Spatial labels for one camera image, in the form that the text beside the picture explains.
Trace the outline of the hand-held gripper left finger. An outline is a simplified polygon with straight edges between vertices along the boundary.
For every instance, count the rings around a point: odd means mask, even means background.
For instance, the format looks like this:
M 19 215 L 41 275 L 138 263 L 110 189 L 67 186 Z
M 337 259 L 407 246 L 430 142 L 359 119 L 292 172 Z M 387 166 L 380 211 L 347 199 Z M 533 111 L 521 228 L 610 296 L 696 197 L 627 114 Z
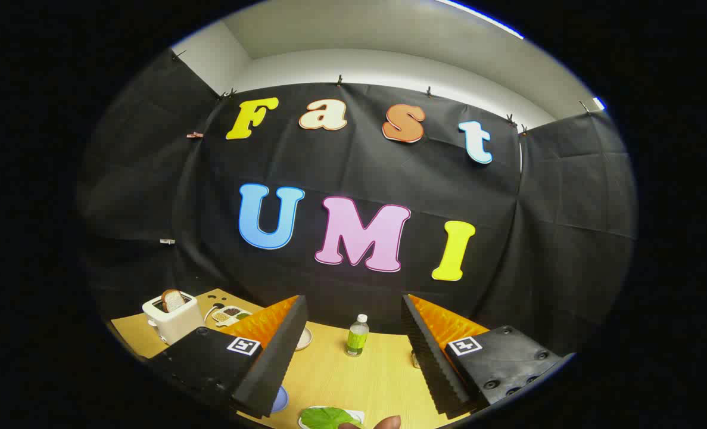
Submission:
M 221 412 L 269 417 L 308 320 L 296 295 L 226 328 L 196 328 L 147 363 L 155 374 Z

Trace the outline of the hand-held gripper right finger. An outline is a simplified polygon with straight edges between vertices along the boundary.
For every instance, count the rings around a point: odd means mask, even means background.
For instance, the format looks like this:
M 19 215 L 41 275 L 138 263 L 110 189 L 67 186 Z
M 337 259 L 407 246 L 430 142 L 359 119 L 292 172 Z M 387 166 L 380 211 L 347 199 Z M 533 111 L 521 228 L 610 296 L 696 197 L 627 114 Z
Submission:
M 414 295 L 400 317 L 437 412 L 491 414 L 521 399 L 573 359 L 517 328 L 488 329 Z

